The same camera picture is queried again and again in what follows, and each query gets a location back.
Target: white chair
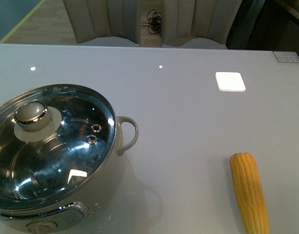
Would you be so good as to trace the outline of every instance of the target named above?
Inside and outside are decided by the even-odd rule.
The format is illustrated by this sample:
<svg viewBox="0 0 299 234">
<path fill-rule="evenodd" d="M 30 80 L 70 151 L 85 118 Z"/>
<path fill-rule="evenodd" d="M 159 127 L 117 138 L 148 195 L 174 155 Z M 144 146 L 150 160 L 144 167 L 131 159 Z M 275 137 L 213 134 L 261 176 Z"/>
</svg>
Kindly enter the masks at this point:
<svg viewBox="0 0 299 234">
<path fill-rule="evenodd" d="M 227 49 L 241 0 L 162 0 L 163 47 Z"/>
<path fill-rule="evenodd" d="M 63 0 L 78 45 L 140 46 L 140 0 Z"/>
</svg>

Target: yellow corn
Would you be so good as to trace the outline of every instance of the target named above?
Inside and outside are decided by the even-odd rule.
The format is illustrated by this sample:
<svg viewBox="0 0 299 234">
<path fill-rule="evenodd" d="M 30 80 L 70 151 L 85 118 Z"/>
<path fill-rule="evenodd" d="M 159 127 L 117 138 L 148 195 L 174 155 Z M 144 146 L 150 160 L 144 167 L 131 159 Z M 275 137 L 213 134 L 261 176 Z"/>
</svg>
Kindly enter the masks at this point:
<svg viewBox="0 0 299 234">
<path fill-rule="evenodd" d="M 248 234 L 268 234 L 269 224 L 256 162 L 250 153 L 230 158 L 239 214 Z"/>
</svg>

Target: electrical cable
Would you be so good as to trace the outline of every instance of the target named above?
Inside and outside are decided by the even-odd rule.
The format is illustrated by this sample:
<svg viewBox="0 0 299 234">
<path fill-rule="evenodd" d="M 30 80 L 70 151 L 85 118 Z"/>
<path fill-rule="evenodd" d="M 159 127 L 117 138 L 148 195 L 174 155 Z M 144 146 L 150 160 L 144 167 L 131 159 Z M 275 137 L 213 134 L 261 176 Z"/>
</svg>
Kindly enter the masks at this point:
<svg viewBox="0 0 299 234">
<path fill-rule="evenodd" d="M 140 23 L 141 26 L 145 26 L 148 29 L 148 32 L 153 35 L 159 35 L 161 37 L 161 13 L 157 12 L 155 9 L 152 9 L 147 14 L 147 21 Z"/>
</svg>

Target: pot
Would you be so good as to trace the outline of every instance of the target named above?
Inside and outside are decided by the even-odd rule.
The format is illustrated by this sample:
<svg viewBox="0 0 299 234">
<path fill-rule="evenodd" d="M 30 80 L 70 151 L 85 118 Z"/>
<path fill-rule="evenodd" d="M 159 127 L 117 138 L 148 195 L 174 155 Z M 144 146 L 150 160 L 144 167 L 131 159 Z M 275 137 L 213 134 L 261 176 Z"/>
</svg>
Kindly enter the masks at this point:
<svg viewBox="0 0 299 234">
<path fill-rule="evenodd" d="M 135 136 L 122 145 L 123 122 Z M 0 219 L 45 234 L 102 212 L 124 173 L 139 130 L 87 87 L 40 87 L 0 106 Z"/>
</svg>

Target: pot lid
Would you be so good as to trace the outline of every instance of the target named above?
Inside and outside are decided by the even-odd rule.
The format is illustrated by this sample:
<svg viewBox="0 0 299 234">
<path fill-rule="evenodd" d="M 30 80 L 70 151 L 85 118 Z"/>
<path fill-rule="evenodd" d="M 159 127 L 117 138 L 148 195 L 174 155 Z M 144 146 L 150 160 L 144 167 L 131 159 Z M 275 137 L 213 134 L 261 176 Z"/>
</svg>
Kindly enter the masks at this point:
<svg viewBox="0 0 299 234">
<path fill-rule="evenodd" d="M 53 203 L 87 181 L 112 151 L 116 116 L 96 91 L 40 87 L 0 106 L 0 209 Z"/>
</svg>

